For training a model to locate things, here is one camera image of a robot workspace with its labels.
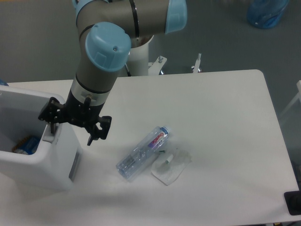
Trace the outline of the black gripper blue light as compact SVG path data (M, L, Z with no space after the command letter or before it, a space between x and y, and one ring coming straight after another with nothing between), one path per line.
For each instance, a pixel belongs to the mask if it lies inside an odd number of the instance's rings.
M103 105L85 105L69 91L65 104L51 97L42 107L38 119L50 125L50 133L56 133L58 123L68 122L78 127L86 127L90 134L87 145L90 146L94 140L105 140L111 127L111 116L99 116Z

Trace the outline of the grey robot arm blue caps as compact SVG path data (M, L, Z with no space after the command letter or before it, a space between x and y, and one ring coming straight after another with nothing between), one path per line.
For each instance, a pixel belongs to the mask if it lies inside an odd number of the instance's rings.
M112 118L100 111L128 61L131 40L182 30L184 0L76 0L81 59L64 104L51 97L39 120L85 128L89 142L106 139Z

